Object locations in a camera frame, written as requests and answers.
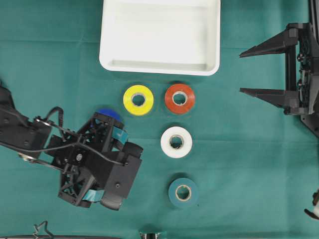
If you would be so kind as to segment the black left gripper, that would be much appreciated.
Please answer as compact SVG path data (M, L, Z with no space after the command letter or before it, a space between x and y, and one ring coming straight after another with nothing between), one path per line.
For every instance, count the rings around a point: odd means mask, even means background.
M100 155L122 150L128 134L117 127L116 119L98 112L77 132L62 133L51 136L47 152L53 157L51 164L61 170L58 197L76 207L90 207L104 196L96 179L105 160Z

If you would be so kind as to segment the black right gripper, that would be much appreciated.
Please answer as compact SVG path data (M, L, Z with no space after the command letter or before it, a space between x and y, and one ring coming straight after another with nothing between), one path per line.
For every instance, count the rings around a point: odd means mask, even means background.
M286 54L286 91L240 88L286 115L312 115L319 112L319 39L310 23L290 23L286 30L242 52L240 58Z

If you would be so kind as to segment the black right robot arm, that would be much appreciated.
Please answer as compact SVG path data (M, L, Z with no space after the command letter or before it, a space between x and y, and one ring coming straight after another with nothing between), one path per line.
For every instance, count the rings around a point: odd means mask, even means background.
M242 52L240 57L284 54L286 88L240 91L259 98L286 115L298 115L315 135L319 134L319 2L311 0L309 23L289 23L286 29L263 43Z

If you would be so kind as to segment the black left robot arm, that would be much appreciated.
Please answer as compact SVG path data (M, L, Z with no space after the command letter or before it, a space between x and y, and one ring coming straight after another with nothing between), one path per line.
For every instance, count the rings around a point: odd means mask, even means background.
M33 121L0 89L0 143L25 161L60 173L58 196L77 206L92 203L118 210L131 189L142 148L128 141L117 116L94 113L78 130L63 127L63 109L52 108Z

